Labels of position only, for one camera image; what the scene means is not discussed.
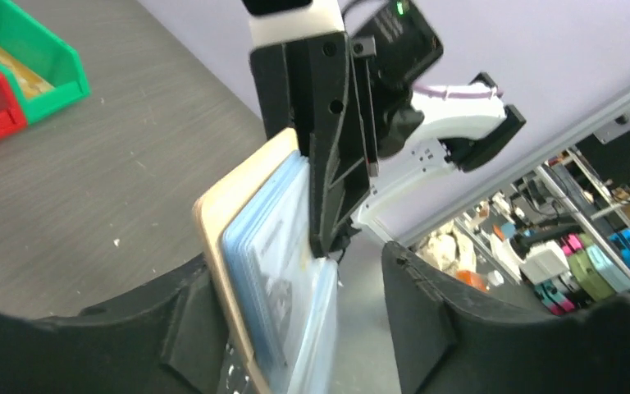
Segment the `green plastic bin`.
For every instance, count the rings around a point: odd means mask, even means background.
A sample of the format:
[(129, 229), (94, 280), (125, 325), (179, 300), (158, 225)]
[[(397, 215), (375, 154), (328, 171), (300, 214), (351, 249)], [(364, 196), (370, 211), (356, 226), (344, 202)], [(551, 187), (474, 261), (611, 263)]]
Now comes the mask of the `green plastic bin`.
[(29, 124), (90, 95), (89, 82), (76, 50), (13, 1), (0, 1), (0, 46), (54, 87), (27, 99), (15, 76), (0, 64), (0, 72), (6, 76)]

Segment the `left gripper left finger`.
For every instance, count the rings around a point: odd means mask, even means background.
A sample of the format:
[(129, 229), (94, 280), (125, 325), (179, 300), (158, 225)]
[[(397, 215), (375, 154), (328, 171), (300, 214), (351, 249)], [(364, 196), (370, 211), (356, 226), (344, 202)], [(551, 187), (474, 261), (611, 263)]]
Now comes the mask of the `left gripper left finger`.
[(73, 317), (0, 313), (0, 393), (226, 393), (228, 341), (198, 255)]

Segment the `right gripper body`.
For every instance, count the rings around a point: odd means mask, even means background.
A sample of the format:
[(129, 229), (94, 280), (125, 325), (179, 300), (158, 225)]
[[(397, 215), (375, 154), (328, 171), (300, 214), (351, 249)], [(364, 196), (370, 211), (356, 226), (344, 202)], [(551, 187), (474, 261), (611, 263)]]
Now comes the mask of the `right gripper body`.
[(412, 1), (387, 1), (350, 38), (366, 164), (397, 154), (423, 120), (415, 81), (443, 55), (440, 38)]

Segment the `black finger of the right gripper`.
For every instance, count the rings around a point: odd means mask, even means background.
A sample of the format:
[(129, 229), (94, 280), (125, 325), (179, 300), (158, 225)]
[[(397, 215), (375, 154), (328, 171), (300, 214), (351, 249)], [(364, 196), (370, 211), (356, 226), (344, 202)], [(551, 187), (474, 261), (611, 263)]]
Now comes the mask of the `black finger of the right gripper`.
[(249, 65), (267, 138), (294, 129), (308, 159), (308, 240), (325, 257), (369, 191), (352, 41), (333, 32), (270, 44)]

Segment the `gold card in green bin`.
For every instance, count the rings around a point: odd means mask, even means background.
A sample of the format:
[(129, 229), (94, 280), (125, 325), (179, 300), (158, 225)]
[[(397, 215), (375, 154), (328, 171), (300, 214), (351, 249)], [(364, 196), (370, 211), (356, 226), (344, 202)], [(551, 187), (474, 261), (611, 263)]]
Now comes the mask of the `gold card in green bin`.
[(15, 76), (19, 88), (27, 99), (35, 98), (54, 89), (49, 82), (14, 58), (1, 46), (0, 64), (5, 66)]

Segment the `cluttered background shelves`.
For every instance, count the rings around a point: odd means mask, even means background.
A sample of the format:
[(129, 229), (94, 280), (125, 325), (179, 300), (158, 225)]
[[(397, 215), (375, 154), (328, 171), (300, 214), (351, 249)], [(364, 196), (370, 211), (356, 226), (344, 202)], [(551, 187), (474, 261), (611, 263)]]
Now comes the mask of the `cluttered background shelves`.
[[(499, 191), (422, 238), (413, 251), (431, 266), (479, 290), (516, 277), (554, 315), (630, 292), (628, 277), (573, 215), (529, 222)], [(630, 231), (609, 238), (630, 269)]]

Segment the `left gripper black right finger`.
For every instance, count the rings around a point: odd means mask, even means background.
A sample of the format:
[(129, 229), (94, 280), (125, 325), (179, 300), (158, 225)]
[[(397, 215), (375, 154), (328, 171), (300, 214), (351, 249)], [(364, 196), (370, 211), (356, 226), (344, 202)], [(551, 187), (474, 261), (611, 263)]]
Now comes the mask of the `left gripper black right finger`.
[(404, 393), (630, 393), (630, 294), (563, 317), (498, 300), (390, 241), (381, 254)]

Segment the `beige card holder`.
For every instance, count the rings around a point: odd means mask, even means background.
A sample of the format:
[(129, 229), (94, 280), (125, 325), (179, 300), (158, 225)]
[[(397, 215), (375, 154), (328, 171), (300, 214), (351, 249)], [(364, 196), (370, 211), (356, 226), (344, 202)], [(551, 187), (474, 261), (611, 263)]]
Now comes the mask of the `beige card holder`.
[(221, 252), (221, 235), (256, 191), (298, 148), (296, 130), (285, 128), (206, 191), (193, 208), (205, 259), (230, 336), (257, 393), (269, 393), (271, 389), (258, 367), (255, 351), (231, 286), (228, 268)]

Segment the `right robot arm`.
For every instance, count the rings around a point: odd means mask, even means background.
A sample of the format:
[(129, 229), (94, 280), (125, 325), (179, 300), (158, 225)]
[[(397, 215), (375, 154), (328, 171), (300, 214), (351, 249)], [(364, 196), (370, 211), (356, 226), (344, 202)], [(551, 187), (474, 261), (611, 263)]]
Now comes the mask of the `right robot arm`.
[(419, 86), (443, 55), (411, 1), (386, 1), (353, 34), (336, 1), (247, 1), (249, 64), (268, 137), (290, 127), (310, 164), (309, 243), (343, 250), (422, 181), (471, 172), (525, 125), (480, 73), (468, 85)]

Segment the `clear card sleeve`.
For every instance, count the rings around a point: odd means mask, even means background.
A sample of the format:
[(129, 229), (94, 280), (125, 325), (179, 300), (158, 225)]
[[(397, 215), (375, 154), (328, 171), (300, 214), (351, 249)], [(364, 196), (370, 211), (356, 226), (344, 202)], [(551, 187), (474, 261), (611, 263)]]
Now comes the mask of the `clear card sleeve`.
[(233, 290), (273, 393), (326, 392), (336, 340), (336, 263), (308, 241), (308, 160), (291, 153), (222, 235)]

